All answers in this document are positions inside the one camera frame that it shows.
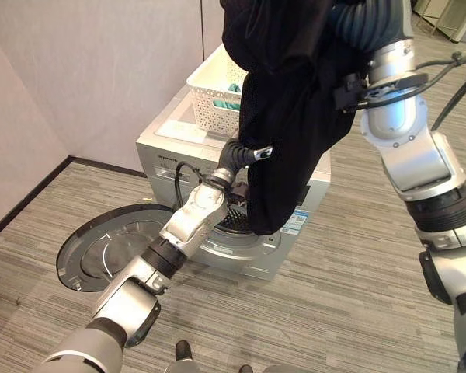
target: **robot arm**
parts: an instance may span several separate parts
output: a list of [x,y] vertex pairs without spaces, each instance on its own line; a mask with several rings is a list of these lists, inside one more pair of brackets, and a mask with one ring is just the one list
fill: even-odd
[[157,296],[227,214],[225,194],[240,169],[272,148],[226,143],[217,169],[189,196],[148,249],[118,273],[99,298],[92,321],[61,342],[33,373],[119,373],[123,349],[138,345],[158,318]]
[[364,111],[361,131],[380,152],[389,180],[416,223],[416,233],[426,248],[419,260],[431,294],[454,307],[454,332],[463,368],[466,175],[446,137],[427,127],[425,100],[407,96],[425,84],[425,75],[415,71],[409,21],[409,0],[367,0],[332,10],[338,37],[373,52],[365,97],[369,109]]

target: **washing machine door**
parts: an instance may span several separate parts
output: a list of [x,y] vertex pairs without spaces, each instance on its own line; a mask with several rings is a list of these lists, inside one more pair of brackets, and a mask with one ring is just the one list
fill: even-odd
[[59,280],[76,291],[102,291],[147,249],[171,216],[171,208],[160,204],[132,204],[88,221],[58,253]]

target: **black garment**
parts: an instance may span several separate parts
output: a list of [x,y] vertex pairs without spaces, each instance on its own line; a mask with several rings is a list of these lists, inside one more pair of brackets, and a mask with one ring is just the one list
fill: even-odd
[[221,0],[223,42],[249,71],[242,90],[239,140],[272,145],[249,167],[249,226],[280,229],[297,206],[322,153],[345,136],[354,115],[335,110],[332,91],[367,59],[326,26],[330,0]]

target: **black cable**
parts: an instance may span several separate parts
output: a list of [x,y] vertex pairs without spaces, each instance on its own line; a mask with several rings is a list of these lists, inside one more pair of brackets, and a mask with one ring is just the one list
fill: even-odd
[[398,103],[399,101],[402,101],[404,99],[409,99],[411,97],[417,96],[420,93],[425,92],[427,89],[430,89],[432,86],[437,84],[453,68],[461,66],[462,64],[466,64],[466,57],[462,57],[461,52],[455,52],[452,54],[452,58],[450,60],[427,61],[422,64],[419,64],[418,67],[416,68],[424,68],[426,66],[433,66],[435,64],[446,64],[447,62],[448,62],[448,65],[445,68],[443,68],[443,70],[439,72],[435,76],[435,78],[427,82],[425,85],[422,85],[418,87],[417,89],[414,89],[411,92],[404,93],[403,95],[394,97],[392,99],[386,99],[384,101],[377,101],[375,103],[358,103],[355,106],[346,108],[345,111],[349,112],[349,111],[357,111],[357,110],[365,110],[365,109],[374,109],[377,107],[391,105],[392,103]]
[[457,90],[457,92],[452,96],[449,100],[449,103],[443,108],[442,113],[438,116],[435,120],[435,123],[432,126],[431,131],[436,131],[440,125],[442,124],[443,120],[449,115],[453,108],[462,100],[464,95],[466,94],[466,82]]
[[358,103],[357,105],[350,107],[349,109],[346,109],[346,111],[356,111],[356,110],[364,110],[364,109],[374,109],[376,107],[382,107],[386,105],[391,105],[392,103],[398,103],[399,101],[402,101],[404,99],[409,99],[411,97],[417,96],[422,92],[425,92],[427,89],[430,89],[432,86],[437,84],[447,73],[452,70],[453,68],[456,67],[456,64],[449,64],[441,72],[439,72],[435,78],[427,82],[425,85],[421,85],[419,88],[411,91],[404,93],[403,95],[394,97],[393,99],[386,99],[384,101],[377,101],[376,103]]
[[199,169],[193,167],[189,163],[180,162],[178,163],[178,165],[176,165],[176,170],[174,174],[174,191],[176,193],[176,199],[178,201],[178,208],[183,207],[183,196],[181,195],[181,188],[179,187],[179,177],[181,176],[181,168],[183,166],[188,167],[193,171],[193,173],[195,173],[196,177],[199,178],[199,183],[202,183],[205,178],[205,176],[200,173]]
[[441,66],[441,65],[451,64],[451,63],[452,63],[452,60],[432,60],[432,61],[423,62],[422,64],[417,64],[416,70],[419,70],[420,68],[427,68],[428,66]]
[[450,60],[432,60],[432,61],[423,62],[422,64],[416,65],[416,70],[419,70],[420,68],[426,68],[428,66],[439,66],[439,65],[452,64],[454,62],[457,64],[457,66],[466,64],[466,57],[462,57],[461,52],[454,52]]

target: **laundry basket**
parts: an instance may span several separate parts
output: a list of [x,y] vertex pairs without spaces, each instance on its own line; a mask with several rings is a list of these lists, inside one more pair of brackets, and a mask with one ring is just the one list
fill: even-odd
[[214,101],[240,104],[242,94],[228,90],[231,84],[243,86],[247,72],[228,56],[221,45],[186,80],[193,98],[196,124],[205,131],[232,136],[238,130],[239,112],[214,105]]

